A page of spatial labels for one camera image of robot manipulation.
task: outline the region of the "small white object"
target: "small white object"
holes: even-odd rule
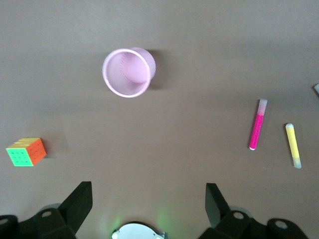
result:
[[[151,228],[138,223],[129,223],[112,234],[112,239],[164,239]]]
[[[112,239],[118,239],[118,238],[119,238],[119,235],[117,233],[112,234]]]

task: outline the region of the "yellow marker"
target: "yellow marker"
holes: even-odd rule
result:
[[[299,151],[298,151],[298,146],[296,141],[294,125],[292,123],[286,124],[286,131],[287,131],[288,141],[290,145],[291,155],[294,161],[294,167],[301,168],[301,161],[300,161],[300,156],[299,156]]]

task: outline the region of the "pink cup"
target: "pink cup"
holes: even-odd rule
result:
[[[106,85],[115,94],[126,98],[143,94],[155,71],[153,56],[139,47],[111,52],[105,58],[102,68]]]

